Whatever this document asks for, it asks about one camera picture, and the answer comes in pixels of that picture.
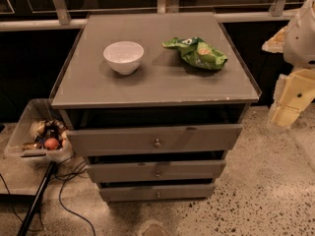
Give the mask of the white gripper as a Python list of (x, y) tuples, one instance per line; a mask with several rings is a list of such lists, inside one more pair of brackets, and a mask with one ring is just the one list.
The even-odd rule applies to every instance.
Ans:
[[(262, 49), (270, 53), (283, 53), (285, 32), (286, 27), (283, 27), (264, 42)], [(315, 99), (315, 70), (299, 68), (288, 76), (280, 74), (273, 99), (269, 123), (276, 127), (289, 128)]]

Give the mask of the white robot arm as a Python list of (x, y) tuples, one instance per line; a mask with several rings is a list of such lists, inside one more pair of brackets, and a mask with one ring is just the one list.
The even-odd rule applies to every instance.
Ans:
[(315, 99), (315, 0), (306, 0), (262, 49), (282, 53), (293, 66), (287, 76), (279, 75), (268, 116), (271, 129), (288, 129)]

